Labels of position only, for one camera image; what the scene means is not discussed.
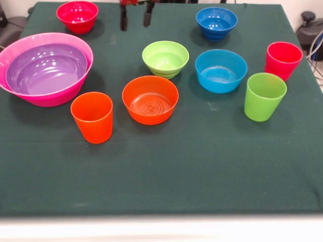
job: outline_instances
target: light blue bowl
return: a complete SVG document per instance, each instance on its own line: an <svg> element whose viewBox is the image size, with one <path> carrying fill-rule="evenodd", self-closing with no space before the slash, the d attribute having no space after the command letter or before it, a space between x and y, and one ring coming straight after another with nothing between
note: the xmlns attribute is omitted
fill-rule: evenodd
<svg viewBox="0 0 323 242"><path fill-rule="evenodd" d="M224 49L202 53L195 62L200 85L214 93L236 89L247 74L247 63L238 54Z"/></svg>

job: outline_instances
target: table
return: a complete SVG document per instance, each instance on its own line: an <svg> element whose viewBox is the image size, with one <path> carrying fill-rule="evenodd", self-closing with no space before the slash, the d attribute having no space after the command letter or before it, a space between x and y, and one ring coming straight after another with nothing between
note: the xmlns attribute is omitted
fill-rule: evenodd
<svg viewBox="0 0 323 242"><path fill-rule="evenodd" d="M22 37L70 33L55 16L59 5L37 3ZM158 4L148 28L144 6L129 7L127 32L119 30L117 4L97 5L93 30L80 36L94 52L81 93L112 98L114 133L104 144L88 144L70 102L41 108L1 91L1 217L322 212L323 99L307 61L269 121L255 123L243 113L247 79L263 71L266 47L298 44L281 6L221 5L239 22L211 43L195 15L218 5ZM183 44L190 61L172 79L180 93L172 117L150 127L130 118L121 93L130 80L150 74L141 52L158 40ZM197 82L195 59L215 48L247 61L247 76L232 93L212 94Z"/></svg>

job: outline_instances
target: orange bowl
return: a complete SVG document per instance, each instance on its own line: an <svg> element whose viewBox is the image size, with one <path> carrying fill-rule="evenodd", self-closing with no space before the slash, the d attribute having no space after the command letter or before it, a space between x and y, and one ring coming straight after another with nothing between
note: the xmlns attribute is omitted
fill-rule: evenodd
<svg viewBox="0 0 323 242"><path fill-rule="evenodd" d="M122 92L122 100L130 116L143 125L158 125L169 119L178 98L177 87L159 76L135 78Z"/></svg>

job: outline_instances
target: plastic bowl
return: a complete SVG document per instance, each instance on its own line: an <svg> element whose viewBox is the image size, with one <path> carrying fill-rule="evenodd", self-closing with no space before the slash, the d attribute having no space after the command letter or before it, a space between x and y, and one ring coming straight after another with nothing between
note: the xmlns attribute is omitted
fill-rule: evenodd
<svg viewBox="0 0 323 242"><path fill-rule="evenodd" d="M214 93L227 93L236 89L248 70L241 56L224 49L202 53L196 59L195 67L201 86Z"/></svg>
<svg viewBox="0 0 323 242"><path fill-rule="evenodd" d="M153 74L171 79L187 64L189 53L179 43L157 41L143 50L142 59Z"/></svg>
<svg viewBox="0 0 323 242"><path fill-rule="evenodd" d="M61 5L56 16L73 33L85 34L93 28L98 13L99 8L94 3L75 1Z"/></svg>
<svg viewBox="0 0 323 242"><path fill-rule="evenodd" d="M23 52L44 44L68 44L81 50L87 59L87 70L84 75L74 84L47 94L23 94L13 91L6 83L6 71L9 64ZM85 78L93 64L93 52L91 47L82 39L64 33L41 33L22 38L0 52L0 87L4 90L25 99L26 101L42 107L58 106L70 101L80 91Z"/></svg>
<svg viewBox="0 0 323 242"><path fill-rule="evenodd" d="M196 21L203 35L210 41L220 41L237 25L238 17L224 8L202 9Z"/></svg>
<svg viewBox="0 0 323 242"><path fill-rule="evenodd" d="M138 77L122 92L122 100L130 116L143 125L158 125L169 119L178 98L177 87L158 76Z"/></svg>
<svg viewBox="0 0 323 242"><path fill-rule="evenodd" d="M87 70L86 56L67 44L45 44L17 56L9 65L6 82L22 94L47 94L77 82Z"/></svg>

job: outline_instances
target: cup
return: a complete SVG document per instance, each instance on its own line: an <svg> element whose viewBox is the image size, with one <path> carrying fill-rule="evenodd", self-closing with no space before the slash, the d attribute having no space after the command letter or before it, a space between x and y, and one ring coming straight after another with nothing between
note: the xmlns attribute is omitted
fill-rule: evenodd
<svg viewBox="0 0 323 242"><path fill-rule="evenodd" d="M71 104L71 114L87 142L100 144L111 137L113 103L104 93L87 92L78 96Z"/></svg>
<svg viewBox="0 0 323 242"><path fill-rule="evenodd" d="M257 73L247 82L244 112L256 122L268 120L287 92L287 85L278 76Z"/></svg>
<svg viewBox="0 0 323 242"><path fill-rule="evenodd" d="M294 44L271 43L267 48L264 72L272 73L287 81L302 58L303 52Z"/></svg>

